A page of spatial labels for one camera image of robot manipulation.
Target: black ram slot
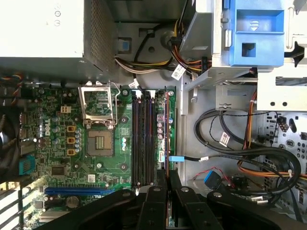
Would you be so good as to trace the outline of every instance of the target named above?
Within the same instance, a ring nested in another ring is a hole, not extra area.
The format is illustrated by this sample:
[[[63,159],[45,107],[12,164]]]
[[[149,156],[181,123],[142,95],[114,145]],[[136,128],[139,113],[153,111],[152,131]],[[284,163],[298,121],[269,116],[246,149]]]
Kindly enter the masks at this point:
[[[150,174],[150,180],[151,182],[154,182],[154,166],[155,166],[155,144],[154,144],[154,137],[156,133],[156,125],[155,125],[155,104],[154,100],[151,100],[150,102],[150,144],[149,144],[149,149],[150,149],[150,165],[151,165],[151,174]]]
[[[137,161],[136,161],[136,127],[137,127],[137,98],[132,98],[132,142],[131,142],[131,186],[133,188],[137,185]]]

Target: gray metal panel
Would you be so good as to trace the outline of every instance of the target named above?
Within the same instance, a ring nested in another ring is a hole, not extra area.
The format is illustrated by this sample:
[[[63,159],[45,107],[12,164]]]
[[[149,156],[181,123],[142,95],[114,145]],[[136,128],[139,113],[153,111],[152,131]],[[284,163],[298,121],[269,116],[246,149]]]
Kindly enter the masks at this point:
[[[256,86],[217,85],[215,94],[216,110],[247,110]]]
[[[195,12],[185,35],[180,53],[182,56],[199,60],[212,55],[212,13]]]
[[[185,1],[182,0],[108,0],[116,22],[156,23],[180,17]]]

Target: pci express slot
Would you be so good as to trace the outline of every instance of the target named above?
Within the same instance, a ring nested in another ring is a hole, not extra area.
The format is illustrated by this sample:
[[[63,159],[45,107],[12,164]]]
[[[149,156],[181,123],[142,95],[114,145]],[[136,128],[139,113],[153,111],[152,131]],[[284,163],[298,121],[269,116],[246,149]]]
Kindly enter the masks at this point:
[[[48,187],[45,189],[45,194],[63,195],[63,196],[105,196],[114,192],[114,189],[102,189],[102,188],[69,188],[69,187]]]

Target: motherboard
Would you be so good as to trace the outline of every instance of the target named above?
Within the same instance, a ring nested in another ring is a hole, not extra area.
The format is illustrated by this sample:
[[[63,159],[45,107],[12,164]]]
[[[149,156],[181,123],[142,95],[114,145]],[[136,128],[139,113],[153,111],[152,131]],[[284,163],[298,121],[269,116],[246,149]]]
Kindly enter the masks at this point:
[[[20,116],[20,138],[35,142],[24,228],[116,190],[155,184],[157,169],[172,169],[167,156],[176,151],[175,92],[22,88],[30,103]]]

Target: wire bundle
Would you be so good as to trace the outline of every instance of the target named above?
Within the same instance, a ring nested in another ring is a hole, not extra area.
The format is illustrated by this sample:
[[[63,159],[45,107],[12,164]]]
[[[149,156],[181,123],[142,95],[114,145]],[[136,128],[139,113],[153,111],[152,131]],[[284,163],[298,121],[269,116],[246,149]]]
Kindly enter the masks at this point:
[[[17,74],[13,74],[10,77],[1,77],[0,80],[5,82],[5,83],[6,83],[6,81],[8,83],[11,83],[11,81],[17,81],[16,87],[15,87],[14,92],[12,94],[12,102],[11,102],[11,105],[16,105],[18,91],[20,90],[20,88],[21,88],[21,86],[23,84],[22,76],[17,75]]]

